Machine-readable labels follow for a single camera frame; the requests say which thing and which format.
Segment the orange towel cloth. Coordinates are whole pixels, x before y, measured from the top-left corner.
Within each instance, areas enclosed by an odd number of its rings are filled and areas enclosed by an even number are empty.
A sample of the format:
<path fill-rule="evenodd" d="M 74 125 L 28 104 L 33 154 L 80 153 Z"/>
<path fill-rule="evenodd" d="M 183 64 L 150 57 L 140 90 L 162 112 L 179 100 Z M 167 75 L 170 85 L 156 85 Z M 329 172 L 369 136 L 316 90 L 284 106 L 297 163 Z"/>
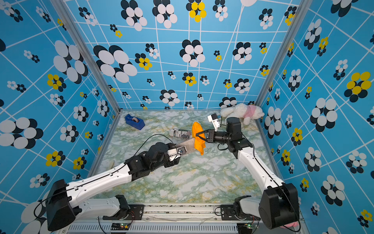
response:
<path fill-rule="evenodd" d="M 203 128 L 200 123 L 194 122 L 192 125 L 192 136 L 195 138 L 195 149 L 203 156 L 205 145 L 205 137 L 196 137 L 195 134 L 203 131 Z"/>

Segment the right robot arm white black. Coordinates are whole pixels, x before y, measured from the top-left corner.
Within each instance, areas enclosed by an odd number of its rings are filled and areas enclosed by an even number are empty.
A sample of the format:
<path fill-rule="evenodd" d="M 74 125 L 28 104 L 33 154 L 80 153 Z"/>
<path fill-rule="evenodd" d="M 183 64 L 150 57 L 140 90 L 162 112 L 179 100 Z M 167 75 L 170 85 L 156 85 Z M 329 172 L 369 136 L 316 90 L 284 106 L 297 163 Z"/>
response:
<path fill-rule="evenodd" d="M 238 118 L 226 121 L 224 132 L 216 129 L 202 130 L 197 124 L 192 127 L 195 142 L 219 143 L 227 149 L 251 173 L 258 184 L 262 197 L 259 202 L 250 196 L 235 199 L 233 209 L 237 219 L 258 217 L 268 229 L 283 227 L 290 230 L 300 224 L 298 191 L 292 183 L 284 183 L 258 156 L 255 146 L 242 133 Z"/>

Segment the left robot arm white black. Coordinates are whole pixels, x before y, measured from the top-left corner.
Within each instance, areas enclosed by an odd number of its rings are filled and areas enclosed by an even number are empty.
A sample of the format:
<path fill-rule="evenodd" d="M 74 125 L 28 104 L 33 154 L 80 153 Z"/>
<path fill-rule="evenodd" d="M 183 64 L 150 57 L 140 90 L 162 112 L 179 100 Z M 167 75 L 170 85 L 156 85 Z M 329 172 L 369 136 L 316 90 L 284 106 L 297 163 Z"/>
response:
<path fill-rule="evenodd" d="M 65 182 L 55 182 L 45 200 L 47 229 L 50 232 L 69 226 L 80 218 L 101 216 L 105 220 L 135 219 L 135 214 L 123 195 L 109 199 L 94 199 L 93 196 L 118 185 L 133 182 L 148 176 L 160 167 L 171 167 L 187 154 L 186 146 L 176 147 L 161 142 L 127 159 L 124 163 L 92 177 Z"/>

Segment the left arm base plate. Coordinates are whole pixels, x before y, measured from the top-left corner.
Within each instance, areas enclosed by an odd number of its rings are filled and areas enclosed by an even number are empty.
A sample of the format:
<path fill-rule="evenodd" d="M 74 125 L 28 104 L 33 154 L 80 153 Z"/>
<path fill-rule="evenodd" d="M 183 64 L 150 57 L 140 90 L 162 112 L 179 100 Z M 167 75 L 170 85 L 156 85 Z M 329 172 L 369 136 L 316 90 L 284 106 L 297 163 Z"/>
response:
<path fill-rule="evenodd" d="M 129 208 L 121 208 L 113 216 L 103 216 L 103 220 L 141 220 L 145 205 L 130 204 Z"/>

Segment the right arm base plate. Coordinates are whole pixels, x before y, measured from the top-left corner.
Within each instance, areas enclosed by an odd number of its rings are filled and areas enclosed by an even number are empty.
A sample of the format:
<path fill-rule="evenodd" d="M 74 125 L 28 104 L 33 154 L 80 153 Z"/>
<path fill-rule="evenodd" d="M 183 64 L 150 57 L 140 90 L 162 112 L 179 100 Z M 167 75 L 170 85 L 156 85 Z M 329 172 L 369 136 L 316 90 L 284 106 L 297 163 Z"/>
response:
<path fill-rule="evenodd" d="M 221 205 L 216 212 L 223 221 L 259 221 L 259 217 L 251 214 L 238 214 L 234 205 Z"/>

